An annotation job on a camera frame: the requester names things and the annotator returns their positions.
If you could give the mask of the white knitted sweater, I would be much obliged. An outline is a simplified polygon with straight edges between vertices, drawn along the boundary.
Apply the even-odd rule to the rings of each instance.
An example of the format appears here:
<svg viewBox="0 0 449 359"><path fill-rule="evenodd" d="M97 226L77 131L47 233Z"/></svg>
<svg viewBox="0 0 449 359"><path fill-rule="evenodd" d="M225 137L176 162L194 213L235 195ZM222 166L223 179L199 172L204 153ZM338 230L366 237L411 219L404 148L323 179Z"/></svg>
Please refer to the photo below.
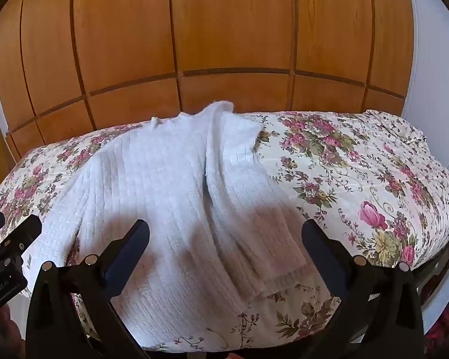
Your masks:
<svg viewBox="0 0 449 359"><path fill-rule="evenodd" d="M34 283L72 247L100 254L137 220L150 242L113 305L141 346L202 331L310 269L303 217L259 163L263 126L227 101L155 118L105 144L74 174L26 252Z"/></svg>

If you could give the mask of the floral quilted bedspread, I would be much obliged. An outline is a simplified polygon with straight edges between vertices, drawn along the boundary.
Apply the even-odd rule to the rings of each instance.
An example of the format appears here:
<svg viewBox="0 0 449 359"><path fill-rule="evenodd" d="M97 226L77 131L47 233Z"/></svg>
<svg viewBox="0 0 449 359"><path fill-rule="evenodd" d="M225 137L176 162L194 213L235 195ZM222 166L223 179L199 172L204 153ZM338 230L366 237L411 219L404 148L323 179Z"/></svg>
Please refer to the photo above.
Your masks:
<svg viewBox="0 0 449 359"><path fill-rule="evenodd" d="M256 113L260 163L307 218L353 255L420 267L449 241L449 170L423 132L398 116ZM0 243L27 216L45 217L71 177L129 127L97 130L31 150L0 185ZM339 301L317 273L213 327L157 345L163 352L258 349L322 330Z"/></svg>

